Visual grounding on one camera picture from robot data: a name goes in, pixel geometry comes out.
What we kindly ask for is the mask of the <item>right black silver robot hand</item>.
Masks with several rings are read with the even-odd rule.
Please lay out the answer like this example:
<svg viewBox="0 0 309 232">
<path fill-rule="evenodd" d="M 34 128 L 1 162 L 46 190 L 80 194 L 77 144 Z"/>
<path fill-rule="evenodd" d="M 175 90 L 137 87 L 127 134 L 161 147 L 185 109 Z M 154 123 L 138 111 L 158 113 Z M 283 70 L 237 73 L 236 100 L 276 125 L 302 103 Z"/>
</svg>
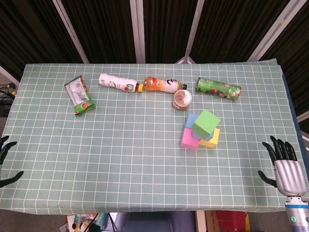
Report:
<svg viewBox="0 0 309 232">
<path fill-rule="evenodd" d="M 267 184 L 277 188 L 287 197 L 303 196 L 308 191 L 305 175 L 295 150 L 289 142 L 270 136 L 273 146 L 266 142 L 262 145 L 267 149 L 276 179 L 270 179 L 262 171 L 258 171 L 260 178 Z"/>
</svg>

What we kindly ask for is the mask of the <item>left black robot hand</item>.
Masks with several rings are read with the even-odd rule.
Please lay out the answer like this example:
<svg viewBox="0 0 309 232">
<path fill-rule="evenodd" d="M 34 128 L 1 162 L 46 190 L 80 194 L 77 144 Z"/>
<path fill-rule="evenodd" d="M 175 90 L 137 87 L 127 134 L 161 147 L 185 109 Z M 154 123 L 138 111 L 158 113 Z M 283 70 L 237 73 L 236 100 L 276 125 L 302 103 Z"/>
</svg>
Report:
<svg viewBox="0 0 309 232">
<path fill-rule="evenodd" d="M 6 142 L 8 139 L 9 136 L 4 136 L 0 139 L 0 169 L 2 169 L 2 165 L 10 148 L 17 144 L 17 142 L 9 142 L 6 145 L 4 145 L 4 142 Z M 24 171 L 20 171 L 14 177 L 0 180 L 0 188 L 16 182 L 22 177 L 23 174 Z"/>
</svg>

